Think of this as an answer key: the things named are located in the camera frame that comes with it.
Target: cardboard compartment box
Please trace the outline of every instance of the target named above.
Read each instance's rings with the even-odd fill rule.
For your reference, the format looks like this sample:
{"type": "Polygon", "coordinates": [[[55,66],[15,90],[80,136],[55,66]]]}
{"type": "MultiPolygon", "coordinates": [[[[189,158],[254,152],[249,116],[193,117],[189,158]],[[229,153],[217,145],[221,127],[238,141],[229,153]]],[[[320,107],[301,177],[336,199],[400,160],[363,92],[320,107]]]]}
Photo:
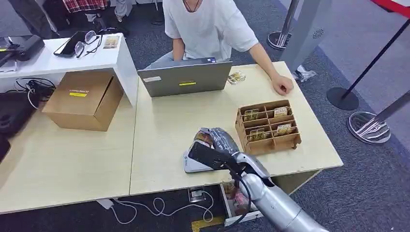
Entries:
{"type": "Polygon", "coordinates": [[[284,149],[296,149],[302,142],[288,100],[271,101],[248,105],[238,109],[235,122],[244,151],[251,155],[270,153],[284,149]],[[286,107],[286,115],[275,114],[275,109],[286,107]],[[278,127],[287,125],[289,131],[278,132],[278,127]]]}
{"type": "Polygon", "coordinates": [[[61,128],[107,131],[122,94],[111,72],[68,72],[43,113],[61,128]]]}

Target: wooden organizer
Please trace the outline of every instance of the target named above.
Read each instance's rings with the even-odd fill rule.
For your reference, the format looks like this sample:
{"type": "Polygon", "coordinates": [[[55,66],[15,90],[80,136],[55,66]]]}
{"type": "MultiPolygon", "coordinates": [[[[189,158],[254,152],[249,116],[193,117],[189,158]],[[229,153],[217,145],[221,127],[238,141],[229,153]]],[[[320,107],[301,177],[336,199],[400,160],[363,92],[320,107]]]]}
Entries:
{"type": "Polygon", "coordinates": [[[235,128],[244,152],[251,155],[265,154],[272,151],[289,148],[296,149],[296,145],[302,142],[299,129],[297,128],[297,124],[292,113],[292,108],[288,100],[271,101],[239,108],[236,116],[235,128]],[[273,117],[274,109],[283,106],[290,107],[288,115],[273,117]],[[245,111],[253,109],[259,109],[256,119],[244,121],[245,111]],[[285,124],[291,124],[292,128],[295,128],[295,130],[290,134],[274,137],[274,133],[276,132],[278,126],[285,124]],[[248,140],[250,131],[257,129],[264,129],[268,138],[250,142],[248,140]]]}

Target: robotic arm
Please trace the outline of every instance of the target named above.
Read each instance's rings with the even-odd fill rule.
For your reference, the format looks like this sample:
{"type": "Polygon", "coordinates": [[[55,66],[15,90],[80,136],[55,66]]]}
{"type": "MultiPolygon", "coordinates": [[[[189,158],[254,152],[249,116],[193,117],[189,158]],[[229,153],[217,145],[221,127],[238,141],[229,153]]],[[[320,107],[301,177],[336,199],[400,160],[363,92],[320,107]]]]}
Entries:
{"type": "Polygon", "coordinates": [[[272,182],[269,172],[254,156],[240,152],[227,132],[220,128],[201,128],[199,133],[204,132],[212,138],[212,145],[195,139],[188,157],[213,170],[228,169],[232,178],[239,181],[241,192],[277,229],[281,232],[328,231],[272,182]]]}

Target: gray laptop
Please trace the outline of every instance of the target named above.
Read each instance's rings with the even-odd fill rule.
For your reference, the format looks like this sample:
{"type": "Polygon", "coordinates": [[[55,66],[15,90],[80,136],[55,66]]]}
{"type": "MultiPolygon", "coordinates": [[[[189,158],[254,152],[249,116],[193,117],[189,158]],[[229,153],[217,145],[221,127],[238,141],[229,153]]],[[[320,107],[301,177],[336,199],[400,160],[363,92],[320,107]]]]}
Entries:
{"type": "Polygon", "coordinates": [[[232,61],[215,62],[214,58],[190,59],[152,64],[138,70],[151,97],[196,93],[225,88],[232,61]]]}

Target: yellow label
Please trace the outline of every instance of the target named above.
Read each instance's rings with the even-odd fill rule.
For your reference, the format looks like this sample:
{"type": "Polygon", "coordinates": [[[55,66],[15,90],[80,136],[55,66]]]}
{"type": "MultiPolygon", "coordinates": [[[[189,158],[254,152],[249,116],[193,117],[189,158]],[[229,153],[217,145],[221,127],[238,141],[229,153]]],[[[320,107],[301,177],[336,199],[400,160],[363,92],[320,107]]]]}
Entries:
{"type": "Polygon", "coordinates": [[[70,96],[85,97],[87,96],[87,94],[86,93],[70,93],[70,96]]]}
{"type": "Polygon", "coordinates": [[[196,82],[188,82],[188,83],[179,83],[179,86],[191,86],[191,85],[195,85],[196,82]]]}

